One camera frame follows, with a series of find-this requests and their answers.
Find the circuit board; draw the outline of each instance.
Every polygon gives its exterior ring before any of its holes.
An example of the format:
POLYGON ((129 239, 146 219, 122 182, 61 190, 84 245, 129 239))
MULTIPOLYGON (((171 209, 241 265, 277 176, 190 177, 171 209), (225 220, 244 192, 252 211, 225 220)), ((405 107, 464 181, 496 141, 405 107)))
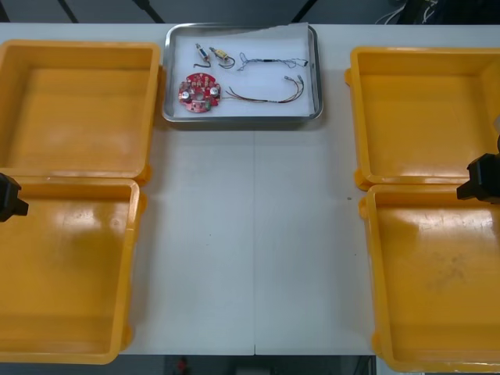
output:
POLYGON ((189 112, 208 112, 213 106, 219 105, 219 101, 220 85, 209 74, 192 74, 179 86, 179 102, 189 112))

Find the white table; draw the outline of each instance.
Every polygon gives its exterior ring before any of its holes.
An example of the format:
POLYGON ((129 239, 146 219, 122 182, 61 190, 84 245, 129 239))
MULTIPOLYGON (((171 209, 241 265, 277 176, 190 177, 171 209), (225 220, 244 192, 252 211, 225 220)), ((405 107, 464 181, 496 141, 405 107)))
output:
MULTIPOLYGON (((0 24, 154 41, 172 25, 0 24)), ((370 354, 369 265, 344 70, 356 45, 500 46, 500 27, 315 25, 325 109, 295 131, 156 128, 130 354, 370 354)))

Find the metal tray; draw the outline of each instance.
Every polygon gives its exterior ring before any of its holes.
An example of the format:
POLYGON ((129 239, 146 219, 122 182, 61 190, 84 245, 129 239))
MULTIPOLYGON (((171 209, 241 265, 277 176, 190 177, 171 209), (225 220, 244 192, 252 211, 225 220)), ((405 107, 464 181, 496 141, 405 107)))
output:
POLYGON ((163 101, 162 114, 166 120, 174 122, 304 122, 317 118, 323 111, 323 96, 321 94, 321 73, 320 57, 318 55, 318 37, 316 31, 309 26, 309 66, 312 85, 312 102, 314 104, 314 113, 309 116, 225 116, 225 117, 175 117, 173 115, 173 104, 177 100, 177 89, 174 87, 173 64, 176 48, 176 38, 181 35, 221 35, 221 34, 239 34, 254 30, 266 29, 278 25, 267 25, 260 27, 224 25, 219 23, 183 23, 172 27, 166 35, 165 51, 163 53, 163 66, 166 69, 167 83, 165 90, 165 99, 163 101))

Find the black clamp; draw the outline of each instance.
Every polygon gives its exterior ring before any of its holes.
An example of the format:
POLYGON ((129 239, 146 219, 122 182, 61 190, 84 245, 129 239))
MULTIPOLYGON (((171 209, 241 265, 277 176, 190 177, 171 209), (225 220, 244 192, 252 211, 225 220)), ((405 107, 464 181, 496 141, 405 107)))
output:
POLYGON ((21 186, 11 177, 0 173, 0 223, 11 216, 26 216, 28 204, 17 198, 21 186))
MULTIPOLYGON (((497 141, 500 151, 500 137, 497 141)), ((469 180, 456 189, 458 199, 500 204, 500 154, 484 154, 468 165, 469 180)))

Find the yellow bin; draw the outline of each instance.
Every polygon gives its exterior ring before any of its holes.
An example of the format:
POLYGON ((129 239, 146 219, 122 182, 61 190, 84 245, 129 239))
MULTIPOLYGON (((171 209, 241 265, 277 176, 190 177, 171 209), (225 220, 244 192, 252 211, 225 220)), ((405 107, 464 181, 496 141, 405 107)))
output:
POLYGON ((373 350, 399 372, 500 371, 500 205, 377 185, 366 221, 373 350))
POLYGON ((345 80, 363 190, 462 184, 472 160, 497 152, 500 49, 359 47, 345 80))
POLYGON ((147 180, 158 68, 153 43, 7 41, 0 172, 147 180))
POLYGON ((0 362, 111 362, 131 340, 138 185, 15 178, 30 207, 0 225, 0 362))

